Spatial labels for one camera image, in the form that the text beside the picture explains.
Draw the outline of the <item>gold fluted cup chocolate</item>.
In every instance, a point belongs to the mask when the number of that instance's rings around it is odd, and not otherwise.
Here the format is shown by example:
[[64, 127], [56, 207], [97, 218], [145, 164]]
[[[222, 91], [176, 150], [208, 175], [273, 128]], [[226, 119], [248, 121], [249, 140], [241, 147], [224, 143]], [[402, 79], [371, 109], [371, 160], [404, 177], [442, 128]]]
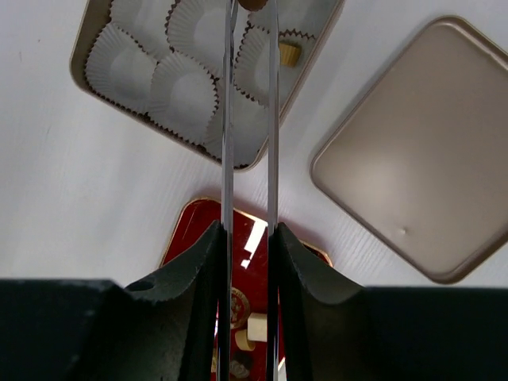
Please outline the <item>gold fluted cup chocolate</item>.
[[280, 64], [285, 67], [295, 67], [302, 54], [302, 48], [298, 44], [279, 43]]

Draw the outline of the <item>brown oval chocolate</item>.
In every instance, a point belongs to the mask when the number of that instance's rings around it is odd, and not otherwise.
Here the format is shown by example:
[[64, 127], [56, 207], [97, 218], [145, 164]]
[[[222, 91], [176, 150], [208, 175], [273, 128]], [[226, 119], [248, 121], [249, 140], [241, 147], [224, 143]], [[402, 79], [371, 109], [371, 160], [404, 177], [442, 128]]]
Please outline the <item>brown oval chocolate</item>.
[[238, 3], [249, 12], [257, 12], [265, 6], [267, 0], [238, 0]]

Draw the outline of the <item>steel tongs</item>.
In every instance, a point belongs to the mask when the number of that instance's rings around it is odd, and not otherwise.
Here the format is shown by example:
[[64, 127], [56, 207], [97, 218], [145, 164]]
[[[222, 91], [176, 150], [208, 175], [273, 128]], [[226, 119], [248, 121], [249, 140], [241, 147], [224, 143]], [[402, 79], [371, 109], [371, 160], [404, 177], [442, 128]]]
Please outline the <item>steel tongs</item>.
[[218, 380], [228, 380], [231, 360], [231, 306], [233, 281], [233, 173], [256, 165], [269, 151], [268, 229], [275, 228], [278, 188], [278, 127], [280, 61], [274, 44], [279, 35], [279, 3], [267, 1], [257, 12], [238, 1], [225, 4], [224, 59], [219, 83], [221, 95], [221, 227], [222, 281], [218, 299]]

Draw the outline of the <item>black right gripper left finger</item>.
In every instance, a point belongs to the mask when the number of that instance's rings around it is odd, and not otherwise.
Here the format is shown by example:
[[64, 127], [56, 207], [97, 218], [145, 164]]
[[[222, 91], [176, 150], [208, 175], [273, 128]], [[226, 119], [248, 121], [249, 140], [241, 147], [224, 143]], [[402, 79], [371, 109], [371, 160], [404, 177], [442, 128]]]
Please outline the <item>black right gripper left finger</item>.
[[103, 287], [68, 379], [210, 379], [221, 250], [214, 221], [163, 267], [125, 288]]

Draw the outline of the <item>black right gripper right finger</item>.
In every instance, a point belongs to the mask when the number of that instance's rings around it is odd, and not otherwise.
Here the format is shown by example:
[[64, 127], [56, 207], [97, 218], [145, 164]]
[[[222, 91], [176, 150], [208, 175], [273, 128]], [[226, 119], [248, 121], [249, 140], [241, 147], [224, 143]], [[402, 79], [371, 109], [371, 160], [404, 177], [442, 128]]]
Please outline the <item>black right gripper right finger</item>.
[[364, 289], [311, 253], [283, 223], [275, 233], [289, 380], [395, 380]]

